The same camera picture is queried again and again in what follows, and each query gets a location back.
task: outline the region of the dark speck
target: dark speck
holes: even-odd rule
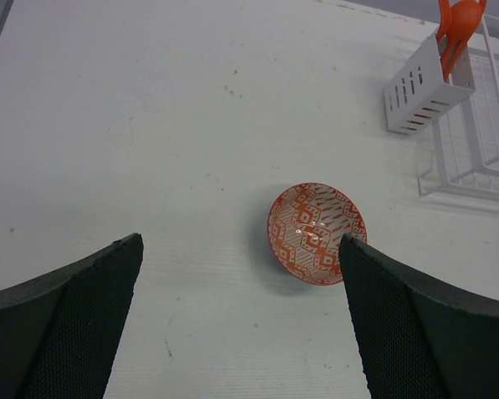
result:
[[[172,356],[172,351],[170,349],[170,347],[168,346],[168,339],[165,338],[165,346],[166,346],[166,351],[168,352],[168,356],[170,357],[170,359],[173,359],[174,357]]]
[[[350,7],[350,6],[346,6],[345,4],[337,4],[336,7],[347,8],[348,10],[355,11],[355,8]]]

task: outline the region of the gray background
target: gray background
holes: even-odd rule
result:
[[[427,21],[437,22],[438,3],[437,0],[350,0],[357,4],[380,8],[382,10],[395,12],[398,14],[425,19]],[[0,31],[6,21],[9,9],[13,0],[0,0]],[[490,0],[487,5],[487,13],[499,17],[499,0]],[[499,37],[499,32],[490,32],[493,36]]]

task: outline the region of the orange patterned bowl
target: orange patterned bowl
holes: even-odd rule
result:
[[[290,187],[269,211],[268,240],[275,257],[306,283],[342,282],[338,247],[344,233],[366,242],[366,227],[357,207],[328,185]]]

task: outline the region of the small ceramic bowl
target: small ceramic bowl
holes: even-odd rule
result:
[[[345,233],[366,242],[363,217],[340,191],[320,183],[286,190],[268,216],[268,240],[289,273],[306,283],[342,282],[338,247]]]

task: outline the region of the bowl rim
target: bowl rim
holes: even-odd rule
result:
[[[321,284],[321,283],[315,283],[315,282],[310,282],[308,280],[303,280],[301,277],[298,277],[296,276],[295,274],[293,274],[284,264],[283,262],[281,262],[281,259],[279,258],[279,256],[277,256],[277,254],[275,253],[274,251],[274,246],[272,245],[272,239],[270,238],[270,233],[269,233],[269,224],[270,224],[270,218],[272,217],[272,210],[274,209],[275,207],[275,204],[277,204],[277,202],[283,198],[283,195],[286,194],[287,191],[290,191],[292,189],[295,189],[296,187],[300,187],[301,185],[323,185],[325,187],[329,187],[331,190],[334,190],[336,191],[337,193],[340,193],[341,195],[343,195],[344,197],[346,197],[346,199],[353,205],[355,205],[355,208],[357,208],[357,211],[358,211],[358,214],[360,216],[360,219],[363,221],[363,224],[364,224],[364,237],[365,237],[365,241],[364,242],[368,242],[368,229],[366,229],[366,222],[364,222],[364,217],[363,215],[360,213],[360,209],[358,208],[358,206],[346,195],[344,194],[342,191],[334,188],[332,185],[326,185],[325,183],[319,183],[319,182],[316,182],[316,181],[310,181],[310,182],[306,182],[306,183],[299,183],[297,185],[293,185],[291,187],[289,187],[288,189],[286,189],[285,191],[283,191],[274,201],[274,203],[272,204],[272,206],[270,207],[269,209],[269,212],[268,212],[268,219],[266,221],[266,235],[268,236],[268,244],[269,244],[269,247],[270,249],[272,250],[272,253],[274,254],[275,258],[277,259],[277,261],[279,262],[279,264],[287,271],[289,272],[289,274],[295,278],[297,278],[299,281],[303,281],[304,283],[307,283],[307,284],[312,284],[312,285],[318,285],[320,287],[329,287],[331,285],[336,285],[338,283],[342,283],[343,282],[343,278],[342,278],[342,275],[340,276],[341,279],[338,280],[336,283],[330,283],[330,284]]]

